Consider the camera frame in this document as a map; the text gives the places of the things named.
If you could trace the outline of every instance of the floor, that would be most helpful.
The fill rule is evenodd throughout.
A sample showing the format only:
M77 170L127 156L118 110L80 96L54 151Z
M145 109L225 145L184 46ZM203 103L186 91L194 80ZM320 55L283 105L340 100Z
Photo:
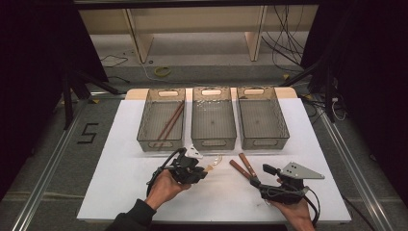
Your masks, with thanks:
M278 33L270 33L277 39ZM270 37L263 34L272 44ZM297 32L294 37L300 44L307 39L306 32ZM300 67L283 56L273 55L263 41L257 62L249 60L243 33L216 34L163 34L154 38L145 65L138 64L130 37L92 36L102 65L110 77L110 85L119 90L132 88L192 87L197 85L223 84L231 87L242 85L279 85L285 78L294 76ZM298 55L283 51L299 59ZM157 66L168 66L171 73L166 77L154 74ZM298 95L307 95L310 77L296 83L293 88ZM8 194L0 203L0 230L12 230L21 218L20 213L30 195L39 186L45 193L34 204L27 218L27 230L103 230L107 223L86 223L76 219L89 182L96 168L105 140L109 134L121 96L103 93L89 85L93 92L89 101L75 101L76 125L64 128L64 105L56 106L55 113L45 128L35 155L27 160ZM325 114L311 104L304 103L310 116L319 144L327 160L352 221L346 224L319 224L318 230L407 230L408 210L388 182L378 164L370 157L370 150L360 137L352 117L343 119L339 110L335 124L326 122ZM83 144L89 137L83 136L84 128L95 133L92 143ZM344 140L336 142L333 136ZM364 189L345 163L351 157L363 177L363 185L374 198L366 197ZM49 160L54 161L51 167ZM49 177L43 175L49 169ZM377 202L380 211L370 209Z

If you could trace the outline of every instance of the white table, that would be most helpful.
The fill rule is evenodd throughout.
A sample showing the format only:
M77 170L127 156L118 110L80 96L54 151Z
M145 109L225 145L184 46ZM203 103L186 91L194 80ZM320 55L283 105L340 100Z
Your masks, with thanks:
M191 97L187 94L185 146L191 144ZM325 176L324 180L305 180L319 197L319 222L351 221L342 197L324 159L318 140L300 99L279 99L291 137L282 150L244 151L263 184L275 185L276 176L264 173L262 164L283 168L290 161L299 163ZM108 221L128 212L137 198L145 199L146 182L153 171L165 161L165 154L144 153L137 141L144 100L123 100L102 151L98 166L89 184L78 219L89 222ZM246 178L229 165L234 159L243 166L240 137L236 148L223 152L223 160L207 177L191 189L181 192L159 208L157 222L178 223L283 223L280 212L269 207ZM199 166L211 163L216 152L202 152ZM317 205L315 197L307 196Z

